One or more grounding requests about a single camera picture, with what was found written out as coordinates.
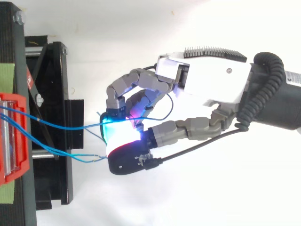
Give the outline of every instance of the white wall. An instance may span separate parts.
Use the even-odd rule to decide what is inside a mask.
[[[85,99],[85,124],[98,122],[96,111],[105,111],[113,80],[186,46],[230,48],[250,62],[270,51],[286,70],[301,72],[301,15],[294,0],[13,2],[27,15],[26,35],[48,34],[69,48],[69,95]],[[170,119],[211,111],[182,104]],[[155,109],[152,116],[169,107],[166,98],[157,106],[162,112]],[[127,176],[111,174],[106,160],[73,162],[74,200],[38,211],[38,225],[301,225],[300,138],[296,131],[253,123],[248,133]],[[181,141],[154,153],[166,156],[196,143]],[[78,152],[104,154],[105,146],[85,133],[85,149]]]

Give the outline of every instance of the metal rod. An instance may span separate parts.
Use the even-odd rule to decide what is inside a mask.
[[[27,57],[38,57],[41,54],[43,47],[26,47],[25,56]]]
[[[54,158],[54,155],[46,151],[45,149],[36,149],[32,151],[33,159],[49,159]]]

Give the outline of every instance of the screw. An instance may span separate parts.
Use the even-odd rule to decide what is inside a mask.
[[[14,22],[23,25],[25,23],[25,16],[23,11],[17,11],[14,15]]]
[[[62,48],[62,53],[63,55],[68,55],[68,49],[66,48],[66,46]]]
[[[41,94],[38,93],[36,95],[36,104],[37,104],[37,106],[41,107],[43,102],[44,102],[44,99],[42,98]]]

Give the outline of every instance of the red warning sticker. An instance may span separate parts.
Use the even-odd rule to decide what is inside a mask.
[[[27,86],[28,89],[31,90],[33,85],[32,74],[30,73],[29,69],[27,68]]]

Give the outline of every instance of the robotic hand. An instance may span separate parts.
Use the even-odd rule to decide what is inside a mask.
[[[221,48],[189,48],[184,52],[161,55],[154,67],[134,69],[107,88],[107,112],[110,120],[146,117],[156,103],[169,92],[201,96],[200,105],[218,103],[211,118],[166,121],[143,131],[141,119],[132,125],[141,139],[116,148],[108,155],[110,171],[125,175],[151,169],[166,160],[193,151],[230,134],[248,131],[252,121],[282,127],[301,128],[301,74],[284,71],[281,59],[271,53],[259,53],[254,63],[237,51]],[[123,95],[136,86],[143,90],[126,102]],[[234,118],[238,128],[227,130]],[[178,139],[207,140],[195,147],[168,156],[153,158],[150,149],[171,145]]]

